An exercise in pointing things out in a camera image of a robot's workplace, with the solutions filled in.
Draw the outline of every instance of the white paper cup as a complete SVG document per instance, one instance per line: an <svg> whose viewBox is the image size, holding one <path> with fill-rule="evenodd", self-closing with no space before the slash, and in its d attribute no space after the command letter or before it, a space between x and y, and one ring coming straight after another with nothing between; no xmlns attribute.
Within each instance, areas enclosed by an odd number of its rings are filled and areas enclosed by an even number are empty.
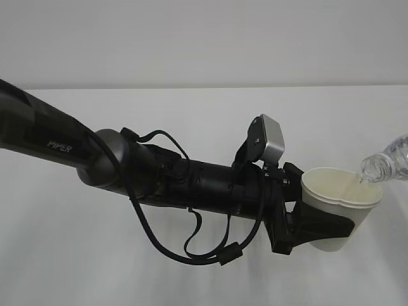
<svg viewBox="0 0 408 306"><path fill-rule="evenodd" d="M352 220L355 227L351 237L383 198L380 186L360 182L361 176L355 172L336 168L311 169L302 175L302 200L324 212ZM316 240L311 244L323 251L334 252L340 250L350 237Z"/></svg>

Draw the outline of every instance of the cup rim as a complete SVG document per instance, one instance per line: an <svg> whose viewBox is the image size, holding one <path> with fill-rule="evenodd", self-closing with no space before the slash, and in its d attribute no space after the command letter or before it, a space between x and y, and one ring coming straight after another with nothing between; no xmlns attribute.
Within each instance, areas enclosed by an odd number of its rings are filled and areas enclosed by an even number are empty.
<svg viewBox="0 0 408 306"><path fill-rule="evenodd" d="M303 176L312 172L312 171L316 171L316 170L323 170L323 169L330 169L330 170L336 170L336 171L341 171L341 172L347 172L347 173L352 173L352 174L357 174L356 172L353 171L349 171L349 170L343 170L343 169L339 169L339 168L335 168L335 167L318 167L318 168L313 168L310 169L308 171L306 171L302 177L301 177L301 185L302 185L302 189L304 191L306 191L310 196L312 196L313 198L322 201L326 204L329 205L340 205L343 207L348 207L348 208L353 208L353 209L367 209L367 208L373 208L376 207L379 202L381 201L381 199L383 198L383 189L379 186L373 186L374 188L377 189L378 191L378 197L373 200L373 201L366 201L366 202L357 202L357 201L348 201L348 200L344 200L341 199L339 197L329 197L329 196L321 196L320 194L314 192L311 188L307 187L306 183L303 180Z"/></svg>

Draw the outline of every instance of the white wall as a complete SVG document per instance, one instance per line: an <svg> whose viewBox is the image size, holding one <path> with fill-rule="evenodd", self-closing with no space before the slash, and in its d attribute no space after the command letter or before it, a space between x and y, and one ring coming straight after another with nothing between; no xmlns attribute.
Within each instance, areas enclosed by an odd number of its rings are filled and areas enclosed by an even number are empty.
<svg viewBox="0 0 408 306"><path fill-rule="evenodd" d="M408 84L406 0L3 0L28 89Z"/></svg>
<svg viewBox="0 0 408 306"><path fill-rule="evenodd" d="M407 132L408 87L33 91L93 129L169 131L194 159L230 164L251 119L281 123L283 161L304 170L360 161ZM164 138L157 143L169 146ZM185 266L146 239L124 196L82 185L73 169L0 151L0 305L408 304L408 189L384 199L337 253L309 244L270 251L262 228L226 266ZM144 207L166 246L182 250L194 229L185 210ZM195 252L213 247L225 216L204 213ZM252 221L233 218L231 241Z"/></svg>

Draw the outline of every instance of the robotic arm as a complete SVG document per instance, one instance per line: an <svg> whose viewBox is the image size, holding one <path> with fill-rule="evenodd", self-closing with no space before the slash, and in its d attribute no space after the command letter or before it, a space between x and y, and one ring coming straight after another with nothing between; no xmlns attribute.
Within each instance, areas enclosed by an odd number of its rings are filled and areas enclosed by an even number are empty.
<svg viewBox="0 0 408 306"><path fill-rule="evenodd" d="M183 157L146 144L158 134L167 136ZM0 144L15 152L39 157L77 169L85 184L129 196L153 245L165 256L190 265L226 264L242 255L264 222L272 251L289 255L297 245L324 238L348 237L354 223L302 202L303 172L291 163L279 168L284 140L278 122L256 117L233 164L221 166L190 160L165 131L144 137L128 128L96 133L73 117L0 80ZM262 168L256 161L263 161ZM287 212L285 202L296 202ZM172 253L155 238L139 203L158 207L188 208L201 226L195 210L226 214L228 226L213 251L188 257ZM226 245L230 217L254 219L254 227L242 242Z"/></svg>

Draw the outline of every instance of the piper logo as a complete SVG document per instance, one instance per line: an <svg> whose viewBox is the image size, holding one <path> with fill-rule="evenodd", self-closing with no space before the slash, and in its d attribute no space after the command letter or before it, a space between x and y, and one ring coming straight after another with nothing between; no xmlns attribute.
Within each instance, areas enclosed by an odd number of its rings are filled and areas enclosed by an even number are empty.
<svg viewBox="0 0 408 306"><path fill-rule="evenodd" d="M65 153L69 153L70 150L72 150L72 147L70 145L65 145L63 143L53 142L52 140L50 140L47 147L53 148L54 150L58 150L58 151L65 152Z"/></svg>

